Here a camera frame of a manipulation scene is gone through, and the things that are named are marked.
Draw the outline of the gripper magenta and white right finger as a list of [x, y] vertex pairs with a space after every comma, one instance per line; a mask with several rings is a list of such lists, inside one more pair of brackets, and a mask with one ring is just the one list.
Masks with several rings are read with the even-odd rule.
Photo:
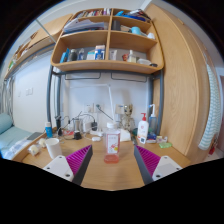
[[160, 157], [138, 145], [134, 146], [134, 156], [145, 185], [182, 169], [169, 156]]

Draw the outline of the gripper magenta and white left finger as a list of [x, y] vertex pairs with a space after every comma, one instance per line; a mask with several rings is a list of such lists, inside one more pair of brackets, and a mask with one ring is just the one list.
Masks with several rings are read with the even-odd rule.
[[76, 185], [81, 185], [92, 155], [92, 146], [88, 145], [68, 156], [57, 156], [44, 167], [44, 170]]

